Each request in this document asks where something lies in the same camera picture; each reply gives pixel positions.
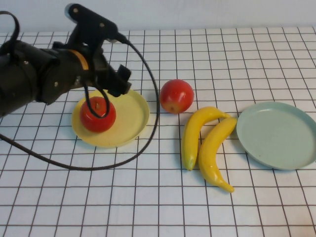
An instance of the banana tip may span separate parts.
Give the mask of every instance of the banana tip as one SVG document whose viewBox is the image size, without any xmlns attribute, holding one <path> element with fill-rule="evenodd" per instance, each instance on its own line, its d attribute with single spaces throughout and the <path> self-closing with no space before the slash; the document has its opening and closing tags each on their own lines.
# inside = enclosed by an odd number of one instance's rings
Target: banana tip
<svg viewBox="0 0 316 237">
<path fill-rule="evenodd" d="M 229 193 L 233 193 L 235 191 L 235 188 L 229 184 L 223 185 L 221 188 Z"/>
</svg>

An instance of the table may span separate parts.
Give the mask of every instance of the table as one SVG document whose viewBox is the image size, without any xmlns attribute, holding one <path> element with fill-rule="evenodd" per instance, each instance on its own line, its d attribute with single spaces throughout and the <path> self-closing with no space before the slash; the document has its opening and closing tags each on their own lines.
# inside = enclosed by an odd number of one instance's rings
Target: table
<svg viewBox="0 0 316 237">
<path fill-rule="evenodd" d="M 250 105 L 280 101 L 316 119 L 316 33 L 313 27 L 123 32 L 143 53 L 157 85 L 187 81 L 195 91 L 183 114 L 161 111 L 154 140 L 135 161 L 82 172 L 48 165 L 0 141 L 0 236 L 5 237 L 315 237 L 316 164 L 278 171 L 249 157 L 233 135 L 217 162 L 232 194 L 205 183 L 180 161 L 184 124 L 198 108 L 237 116 Z M 65 42 L 69 32 L 22 33 L 37 47 Z M 0 43 L 8 39 L 0 36 Z M 132 70 L 132 89 L 151 117 L 139 139 L 117 149 L 85 144 L 71 128 L 81 89 L 46 106 L 32 102 L 0 121 L 0 133 L 53 160 L 77 166 L 123 161 L 146 143 L 155 120 L 148 72 L 126 45 L 105 42 L 117 69 Z M 204 126 L 203 139 L 217 121 Z"/>
</svg>

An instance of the toy banana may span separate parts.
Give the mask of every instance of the toy banana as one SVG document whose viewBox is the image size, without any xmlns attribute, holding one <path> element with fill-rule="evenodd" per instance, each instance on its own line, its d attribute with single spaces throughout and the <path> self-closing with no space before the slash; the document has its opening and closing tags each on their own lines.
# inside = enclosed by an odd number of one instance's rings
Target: toy banana
<svg viewBox="0 0 316 237">
<path fill-rule="evenodd" d="M 203 107 L 195 111 L 186 123 L 181 140 L 181 157 L 185 168 L 191 171 L 198 158 L 199 133 L 204 124 L 219 118 L 229 118 L 215 107 Z"/>
<path fill-rule="evenodd" d="M 237 123 L 237 118 L 226 118 L 219 122 L 202 142 L 198 164 L 203 178 L 210 184 L 218 186 L 230 193 L 234 191 L 233 186 L 223 179 L 216 164 L 216 154 L 220 145 L 232 133 Z"/>
</svg>

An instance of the yellow plate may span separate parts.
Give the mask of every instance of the yellow plate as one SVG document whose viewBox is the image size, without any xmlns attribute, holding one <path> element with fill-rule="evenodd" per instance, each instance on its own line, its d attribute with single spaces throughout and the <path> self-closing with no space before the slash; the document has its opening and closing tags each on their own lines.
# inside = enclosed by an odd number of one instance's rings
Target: yellow plate
<svg viewBox="0 0 316 237">
<path fill-rule="evenodd" d="M 77 103 L 73 111 L 72 127 L 78 138 L 84 142 L 93 146 L 113 148 L 125 145 L 138 137 L 147 125 L 150 111 L 147 101 L 134 90 L 129 90 L 126 95 L 120 97 L 114 97 L 107 92 L 106 94 L 117 113 L 116 120 L 109 130 L 93 133 L 82 125 L 79 113 L 85 97 Z M 102 94 L 96 90 L 89 93 L 90 98 L 93 96 Z"/>
</svg>

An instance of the plate rim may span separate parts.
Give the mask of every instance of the plate rim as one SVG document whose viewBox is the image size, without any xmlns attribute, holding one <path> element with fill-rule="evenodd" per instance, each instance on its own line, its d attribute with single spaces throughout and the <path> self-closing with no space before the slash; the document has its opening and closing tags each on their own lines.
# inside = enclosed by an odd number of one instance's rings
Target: plate rim
<svg viewBox="0 0 316 237">
<path fill-rule="evenodd" d="M 261 102 L 261 103 L 257 103 L 257 104 L 254 104 L 254 105 L 251 105 L 250 107 L 246 108 L 245 110 L 243 110 L 241 112 L 241 114 L 239 115 L 238 119 L 237 119 L 237 124 L 236 124 L 236 134 L 237 134 L 237 138 L 241 144 L 241 146 L 243 147 L 243 149 L 254 159 L 256 160 L 257 162 L 267 166 L 267 167 L 271 167 L 273 169 L 277 169 L 277 170 L 297 170 L 297 169 L 300 169 L 300 168 L 303 168 L 303 167 L 306 167 L 310 164 L 312 164 L 313 162 L 316 161 L 316 156 L 313 158 L 313 160 L 307 164 L 305 164 L 304 166 L 300 166 L 300 167 L 296 167 L 296 168 L 284 168 L 284 167 L 276 167 L 276 166 L 273 166 L 273 165 L 270 165 L 268 163 L 265 163 L 263 162 L 262 160 L 258 159 L 256 156 L 254 156 L 252 153 L 250 153 L 247 148 L 244 146 L 244 143 L 242 142 L 242 139 L 240 139 L 240 136 L 238 135 L 239 133 L 241 133 L 241 125 L 240 125 L 240 121 L 242 121 L 244 118 L 246 118 L 247 114 L 248 113 L 251 113 L 251 110 L 254 110 L 257 106 L 264 106 L 264 105 L 279 105 L 279 106 L 282 106 L 284 108 L 288 108 L 289 110 L 287 111 L 297 111 L 299 114 L 299 117 L 300 119 L 309 119 L 311 121 L 311 123 L 314 124 L 314 126 L 316 127 L 316 121 L 314 121 L 314 119 L 309 116 L 307 113 L 305 113 L 303 110 L 293 106 L 293 105 L 289 105 L 287 103 L 283 103 L 283 102 L 277 102 L 277 101 L 267 101 L 267 102 Z"/>
<path fill-rule="evenodd" d="M 91 95 L 94 95 L 94 94 L 98 94 L 100 93 L 98 90 L 94 90 L 94 91 L 90 91 L 89 92 L 89 96 Z M 73 112 L 72 112 L 72 117 L 71 117 L 71 126 L 72 126 L 72 129 L 74 131 L 74 133 L 76 134 L 76 136 L 81 139 L 82 141 L 84 141 L 85 143 L 89 144 L 89 145 L 92 145 L 92 146 L 96 146 L 96 147 L 100 147 L 100 148 L 117 148 L 117 147 L 121 147 L 121 146 L 124 146 L 126 144 L 128 144 L 129 142 L 132 142 L 134 141 L 143 131 L 144 129 L 146 128 L 146 126 L 148 125 L 148 122 L 149 122 L 149 117 L 150 117 L 150 108 L 149 108 L 149 105 L 148 105 L 148 102 L 146 101 L 146 99 L 140 94 L 138 93 L 137 91 L 133 90 L 133 89 L 130 89 L 129 92 L 127 94 L 131 93 L 132 97 L 135 97 L 135 95 L 137 95 L 138 98 L 136 98 L 137 101 L 139 100 L 142 100 L 143 101 L 143 106 L 141 107 L 145 107 L 145 109 L 143 109 L 144 111 L 144 115 L 145 115 L 145 118 L 144 118 L 144 122 L 143 122 L 143 126 L 141 127 L 141 129 L 139 129 L 139 132 L 131 139 L 129 140 L 126 140 L 124 142 L 121 142 L 121 143 L 116 143 L 116 144 L 113 144 L 113 145 L 96 145 L 96 144 L 93 144 L 89 141 L 87 141 L 86 139 L 83 139 L 81 136 L 79 136 L 79 134 L 76 132 L 76 129 L 75 129 L 75 126 L 74 126 L 74 111 L 78 108 L 79 104 L 80 103 L 83 103 L 85 101 L 85 96 L 83 96 L 76 104 L 76 106 L 74 107 L 73 109 Z"/>
</svg>

